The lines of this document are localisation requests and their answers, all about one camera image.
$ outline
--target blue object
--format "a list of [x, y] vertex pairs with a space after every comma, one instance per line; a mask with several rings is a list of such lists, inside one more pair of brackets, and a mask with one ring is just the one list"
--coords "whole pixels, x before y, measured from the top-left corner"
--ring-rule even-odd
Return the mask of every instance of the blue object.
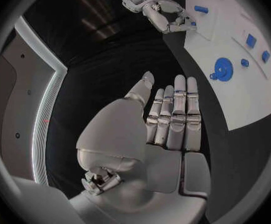
[[219, 58], [215, 63], [215, 75], [220, 81], [229, 81], [233, 76], [233, 65], [227, 58]]
[[268, 51], [264, 51], [262, 54], [262, 60], [266, 63], [270, 58], [270, 53]]
[[217, 75], [216, 75], [215, 73], [212, 73], [212, 74], [210, 75], [210, 79], [212, 79], [212, 80], [217, 80], [218, 78], [217, 78]]
[[200, 11], [203, 13], [208, 13], [209, 9], [207, 7], [203, 7], [203, 6], [194, 6], [194, 10], [196, 11]]
[[256, 42], [257, 42], [257, 39], [251, 34], [248, 34], [246, 44], [249, 45], [251, 48], [254, 48]]
[[245, 67], [249, 67], [249, 61], [246, 60], [246, 59], [242, 59], [242, 60], [241, 60], [241, 65], [242, 65], [242, 66], [245, 66]]

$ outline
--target white panel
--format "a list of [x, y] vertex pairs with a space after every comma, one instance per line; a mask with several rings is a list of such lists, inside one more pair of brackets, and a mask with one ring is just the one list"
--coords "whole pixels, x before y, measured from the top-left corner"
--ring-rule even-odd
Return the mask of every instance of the white panel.
[[[209, 13], [202, 17], [194, 10], [195, 5], [209, 8]], [[271, 114], [271, 56], [266, 63], [262, 61], [262, 53], [271, 52], [248, 13], [235, 0], [187, 0], [186, 10], [196, 17], [197, 32], [187, 32], [184, 48], [210, 82], [228, 129], [246, 126]], [[206, 25], [213, 31], [211, 39], [204, 35]], [[246, 45], [249, 33], [257, 39], [254, 49]], [[233, 77], [228, 82], [209, 77], [221, 57], [233, 64]], [[247, 59], [249, 67], [243, 67], [241, 59]]]

